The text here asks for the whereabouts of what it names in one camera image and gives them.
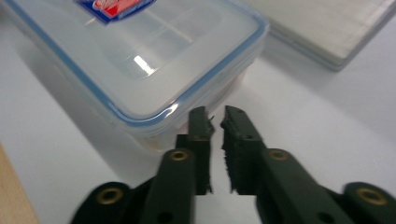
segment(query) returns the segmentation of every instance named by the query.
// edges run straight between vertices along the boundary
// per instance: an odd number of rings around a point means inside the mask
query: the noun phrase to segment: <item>container label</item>
[[[147,7],[155,0],[76,0],[104,23],[120,21]]]

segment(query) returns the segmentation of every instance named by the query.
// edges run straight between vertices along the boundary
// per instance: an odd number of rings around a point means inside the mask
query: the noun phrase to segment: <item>wooden surface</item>
[[[38,220],[20,180],[0,145],[0,223],[36,224]]]

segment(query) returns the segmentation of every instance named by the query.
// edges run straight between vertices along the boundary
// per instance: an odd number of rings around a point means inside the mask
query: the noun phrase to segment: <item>white table surface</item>
[[[341,192],[363,181],[396,196],[395,36],[396,18],[338,73],[269,38],[213,114],[215,194],[197,198],[196,223],[260,223],[253,197],[230,194],[220,150],[224,105],[247,111],[266,145],[293,153],[322,186]],[[43,224],[69,223],[100,184],[136,186],[156,173],[159,158],[134,153],[89,112],[1,15],[0,142]]]

